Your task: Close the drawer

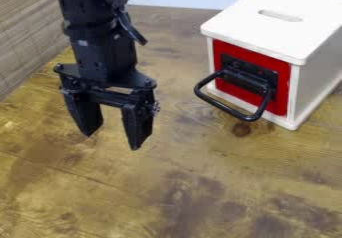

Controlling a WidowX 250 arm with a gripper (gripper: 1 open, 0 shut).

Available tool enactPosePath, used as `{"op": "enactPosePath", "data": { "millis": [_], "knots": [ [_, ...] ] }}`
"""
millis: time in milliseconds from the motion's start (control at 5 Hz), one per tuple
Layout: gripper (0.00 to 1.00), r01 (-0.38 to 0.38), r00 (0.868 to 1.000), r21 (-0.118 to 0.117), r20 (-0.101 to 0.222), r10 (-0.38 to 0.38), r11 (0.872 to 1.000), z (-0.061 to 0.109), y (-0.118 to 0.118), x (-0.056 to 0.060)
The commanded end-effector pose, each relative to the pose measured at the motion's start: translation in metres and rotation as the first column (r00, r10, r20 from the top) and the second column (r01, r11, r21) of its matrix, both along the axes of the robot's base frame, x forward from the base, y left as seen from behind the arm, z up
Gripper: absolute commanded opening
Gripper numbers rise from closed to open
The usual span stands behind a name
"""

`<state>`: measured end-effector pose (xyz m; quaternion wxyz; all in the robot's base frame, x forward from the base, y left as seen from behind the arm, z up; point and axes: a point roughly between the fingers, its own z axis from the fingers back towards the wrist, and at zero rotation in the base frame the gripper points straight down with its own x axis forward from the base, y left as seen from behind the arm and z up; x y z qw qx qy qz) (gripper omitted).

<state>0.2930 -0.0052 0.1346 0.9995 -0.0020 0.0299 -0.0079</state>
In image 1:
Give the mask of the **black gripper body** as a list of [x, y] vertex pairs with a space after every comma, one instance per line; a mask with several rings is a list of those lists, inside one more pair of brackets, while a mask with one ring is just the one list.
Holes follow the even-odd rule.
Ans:
[[157, 81], [137, 69], [114, 81], [97, 81], [81, 75], [76, 64], [58, 64], [54, 71], [60, 76], [60, 92], [67, 105], [95, 103], [123, 108], [133, 103], [155, 116], [161, 110], [155, 100]]

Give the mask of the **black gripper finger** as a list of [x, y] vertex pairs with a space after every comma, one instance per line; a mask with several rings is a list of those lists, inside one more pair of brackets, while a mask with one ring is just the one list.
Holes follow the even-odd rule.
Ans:
[[64, 94], [64, 102], [81, 132], [91, 136], [103, 125], [101, 104], [83, 93]]
[[138, 150], [153, 134], [154, 115], [146, 106], [126, 104], [122, 108], [122, 120], [130, 147]]

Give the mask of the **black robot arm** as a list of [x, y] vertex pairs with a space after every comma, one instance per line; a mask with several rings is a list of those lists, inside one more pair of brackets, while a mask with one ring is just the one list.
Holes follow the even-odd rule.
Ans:
[[54, 68], [68, 112], [90, 136], [103, 125], [102, 107], [119, 108], [129, 144], [137, 150], [153, 134], [158, 105], [157, 82], [137, 69], [135, 46], [147, 39], [133, 26], [130, 0], [58, 1], [76, 60]]

